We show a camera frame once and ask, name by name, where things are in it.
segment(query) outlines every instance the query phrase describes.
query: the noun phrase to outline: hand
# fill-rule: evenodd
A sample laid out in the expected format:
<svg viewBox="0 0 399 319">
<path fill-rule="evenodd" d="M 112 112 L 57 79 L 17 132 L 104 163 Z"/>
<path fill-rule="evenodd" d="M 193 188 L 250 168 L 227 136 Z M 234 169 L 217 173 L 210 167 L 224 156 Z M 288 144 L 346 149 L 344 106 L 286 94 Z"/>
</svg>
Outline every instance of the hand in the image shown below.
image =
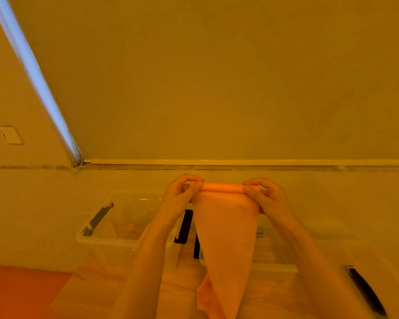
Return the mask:
<svg viewBox="0 0 399 319">
<path fill-rule="evenodd" d="M 291 244 L 296 232 L 304 228 L 294 214 L 284 189 L 265 178 L 249 179 L 243 185 L 245 193 L 261 206 L 278 234 Z M 258 192 L 251 185 L 261 185 L 266 190 Z"/>
<path fill-rule="evenodd" d="M 170 182 L 161 198 L 153 224 L 170 232 L 191 198 L 202 188 L 203 181 L 201 177 L 184 174 Z"/>
</svg>

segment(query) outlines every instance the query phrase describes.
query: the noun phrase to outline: person's left hand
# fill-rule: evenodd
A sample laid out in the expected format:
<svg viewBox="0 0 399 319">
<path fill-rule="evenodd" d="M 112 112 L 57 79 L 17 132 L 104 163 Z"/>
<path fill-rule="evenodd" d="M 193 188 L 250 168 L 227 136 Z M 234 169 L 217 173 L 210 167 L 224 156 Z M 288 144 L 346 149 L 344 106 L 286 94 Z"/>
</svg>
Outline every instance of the person's left hand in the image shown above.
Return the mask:
<svg viewBox="0 0 399 319">
<path fill-rule="evenodd" d="M 192 181 L 189 187 L 185 185 L 187 181 Z M 170 232 L 191 198 L 201 189 L 203 181 L 201 177 L 184 174 L 170 182 L 161 198 L 154 225 Z"/>
</svg>

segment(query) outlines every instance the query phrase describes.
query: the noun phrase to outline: person's right hand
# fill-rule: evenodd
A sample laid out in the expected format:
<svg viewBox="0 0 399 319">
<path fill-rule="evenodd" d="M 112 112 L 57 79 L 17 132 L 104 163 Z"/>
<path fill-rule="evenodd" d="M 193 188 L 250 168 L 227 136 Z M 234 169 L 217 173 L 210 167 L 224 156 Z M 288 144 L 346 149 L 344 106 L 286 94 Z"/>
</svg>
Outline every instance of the person's right hand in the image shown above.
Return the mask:
<svg viewBox="0 0 399 319">
<path fill-rule="evenodd" d="M 278 234 L 288 243 L 303 226 L 294 214 L 287 194 L 281 186 L 265 178 L 254 178 L 243 182 L 244 191 L 263 209 L 263 213 L 270 220 Z M 252 185 L 261 185 L 266 190 L 251 188 Z"/>
</svg>

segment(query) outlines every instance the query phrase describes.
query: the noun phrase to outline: forearm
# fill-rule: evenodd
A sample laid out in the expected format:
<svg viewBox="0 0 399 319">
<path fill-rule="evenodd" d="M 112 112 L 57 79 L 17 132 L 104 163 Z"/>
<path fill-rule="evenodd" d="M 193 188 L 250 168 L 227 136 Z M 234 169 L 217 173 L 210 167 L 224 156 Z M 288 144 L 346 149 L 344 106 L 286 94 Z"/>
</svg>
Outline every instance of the forearm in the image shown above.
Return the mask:
<svg viewBox="0 0 399 319">
<path fill-rule="evenodd" d="M 290 241 L 304 288 L 319 319 L 372 318 L 302 225 L 292 231 Z"/>
<path fill-rule="evenodd" d="M 109 319 L 155 319 L 168 230 L 151 223 Z"/>
</svg>

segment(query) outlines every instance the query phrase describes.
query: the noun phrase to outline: floor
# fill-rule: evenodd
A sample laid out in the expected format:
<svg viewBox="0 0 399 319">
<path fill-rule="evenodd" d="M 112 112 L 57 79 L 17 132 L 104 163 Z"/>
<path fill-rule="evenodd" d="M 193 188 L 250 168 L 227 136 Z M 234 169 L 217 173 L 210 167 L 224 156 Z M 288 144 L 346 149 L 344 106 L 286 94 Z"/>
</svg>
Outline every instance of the floor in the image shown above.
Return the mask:
<svg viewBox="0 0 399 319">
<path fill-rule="evenodd" d="M 0 266 L 0 319 L 43 319 L 71 275 Z"/>
</svg>

